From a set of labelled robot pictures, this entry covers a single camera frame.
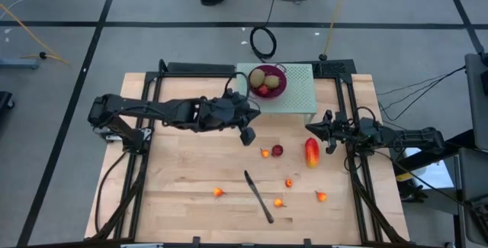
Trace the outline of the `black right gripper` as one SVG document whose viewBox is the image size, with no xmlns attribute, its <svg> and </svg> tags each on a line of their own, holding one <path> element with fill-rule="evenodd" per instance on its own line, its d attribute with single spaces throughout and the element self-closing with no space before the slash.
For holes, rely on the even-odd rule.
<svg viewBox="0 0 488 248">
<path fill-rule="evenodd" d="M 333 120 L 332 111 L 327 110 L 323 116 L 323 121 L 307 124 L 305 128 L 317 136 L 321 141 L 326 141 L 327 154 L 333 154 L 337 147 L 337 141 L 340 143 L 357 143 L 358 135 L 356 129 L 350 127 L 348 121 L 341 118 Z"/>
</svg>

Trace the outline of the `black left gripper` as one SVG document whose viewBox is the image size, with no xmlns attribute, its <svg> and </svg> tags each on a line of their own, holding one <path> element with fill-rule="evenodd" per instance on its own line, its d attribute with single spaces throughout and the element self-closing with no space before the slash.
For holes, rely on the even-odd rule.
<svg viewBox="0 0 488 248">
<path fill-rule="evenodd" d="M 226 92 L 223 98 L 230 100 L 230 109 L 234 111 L 230 125 L 239 128 L 242 144 L 249 146 L 255 139 L 255 132 L 249 124 L 261 114 L 259 105 L 249 103 L 247 97 L 238 92 Z"/>
</svg>

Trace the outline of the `red yellow mango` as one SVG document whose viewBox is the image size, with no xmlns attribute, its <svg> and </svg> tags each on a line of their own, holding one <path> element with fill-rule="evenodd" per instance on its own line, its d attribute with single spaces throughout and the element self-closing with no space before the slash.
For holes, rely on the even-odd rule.
<svg viewBox="0 0 488 248">
<path fill-rule="evenodd" d="M 305 142 L 305 159 L 309 168 L 315 168 L 320 160 L 319 144 L 317 141 L 310 137 Z"/>
</svg>

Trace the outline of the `purple colander bowl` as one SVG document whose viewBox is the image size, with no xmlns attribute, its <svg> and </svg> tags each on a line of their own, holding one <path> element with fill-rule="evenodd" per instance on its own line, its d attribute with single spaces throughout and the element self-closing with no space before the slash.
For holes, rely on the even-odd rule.
<svg viewBox="0 0 488 248">
<path fill-rule="evenodd" d="M 253 87 L 250 88 L 251 93 L 257 96 L 258 98 L 263 98 L 263 99 L 274 99 L 280 96 L 287 87 L 287 77 L 286 77 L 287 69 L 280 63 L 274 65 L 263 64 L 255 67 L 254 69 L 256 68 L 262 69 L 265 72 L 265 76 L 269 76 L 269 75 L 279 76 L 281 82 L 276 89 L 269 89 L 269 93 L 265 96 L 260 96 L 257 92 L 257 89 L 254 89 Z"/>
</svg>

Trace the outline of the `brown green kiwi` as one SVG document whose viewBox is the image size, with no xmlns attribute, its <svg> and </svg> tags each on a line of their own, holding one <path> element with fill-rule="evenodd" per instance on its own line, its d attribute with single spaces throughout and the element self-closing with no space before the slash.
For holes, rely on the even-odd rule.
<svg viewBox="0 0 488 248">
<path fill-rule="evenodd" d="M 259 88 L 265 81 L 265 72 L 262 69 L 256 68 L 249 74 L 249 83 L 254 89 Z"/>
<path fill-rule="evenodd" d="M 264 78 L 263 84 L 266 85 L 269 89 L 276 89 L 280 85 L 280 77 L 269 75 Z"/>
</svg>

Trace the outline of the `mint green perforated shelf riser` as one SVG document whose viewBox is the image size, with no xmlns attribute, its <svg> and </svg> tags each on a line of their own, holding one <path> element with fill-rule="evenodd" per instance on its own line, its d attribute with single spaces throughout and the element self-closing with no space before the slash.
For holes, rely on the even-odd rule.
<svg viewBox="0 0 488 248">
<path fill-rule="evenodd" d="M 257 66 L 277 63 L 238 63 L 236 89 L 245 95 L 247 91 L 246 78 Z M 259 105 L 263 114 L 302 114 L 305 124 L 309 124 L 317 113 L 315 85 L 313 82 L 312 66 L 302 63 L 280 63 L 286 69 L 287 87 L 284 92 L 274 99 L 263 99 L 253 95 L 250 91 L 249 100 Z"/>
</svg>

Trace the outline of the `black knife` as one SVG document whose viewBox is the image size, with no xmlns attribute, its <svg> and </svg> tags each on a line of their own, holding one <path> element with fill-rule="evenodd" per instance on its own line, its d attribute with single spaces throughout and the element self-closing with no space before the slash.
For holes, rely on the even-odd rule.
<svg viewBox="0 0 488 248">
<path fill-rule="evenodd" d="M 252 178 L 251 178 L 251 176 L 250 176 L 250 174 L 248 173 L 247 170 L 244 171 L 244 176 L 245 176 L 245 179 L 247 181 L 248 186 L 250 187 L 250 189 L 252 190 L 252 192 L 254 193 L 254 195 L 256 196 L 256 198 L 258 199 L 258 202 L 261 205 L 262 210 L 264 211 L 264 214 L 265 214 L 265 217 L 267 219 L 267 222 L 270 223 L 270 224 L 273 224 L 275 222 L 275 220 L 274 220 L 271 212 L 266 207 L 264 201 L 262 200 L 262 197 L 259 194 L 259 191 L 258 191 L 255 183 L 252 181 Z"/>
</svg>

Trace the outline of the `grey equipment cabinet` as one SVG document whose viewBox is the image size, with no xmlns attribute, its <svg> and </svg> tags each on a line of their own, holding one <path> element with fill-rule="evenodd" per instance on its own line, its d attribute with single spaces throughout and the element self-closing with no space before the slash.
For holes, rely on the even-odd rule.
<svg viewBox="0 0 488 248">
<path fill-rule="evenodd" d="M 481 56 L 469 53 L 464 56 L 474 142 L 478 148 L 488 150 L 488 95 L 484 92 L 482 75 L 488 74 Z"/>
</svg>

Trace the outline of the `grey cart base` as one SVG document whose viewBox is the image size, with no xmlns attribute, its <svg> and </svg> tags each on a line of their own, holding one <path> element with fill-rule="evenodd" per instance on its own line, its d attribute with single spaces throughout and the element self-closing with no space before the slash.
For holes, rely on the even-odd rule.
<svg viewBox="0 0 488 248">
<path fill-rule="evenodd" d="M 37 60 L 0 58 L 0 69 L 38 69 L 39 66 Z"/>
</svg>

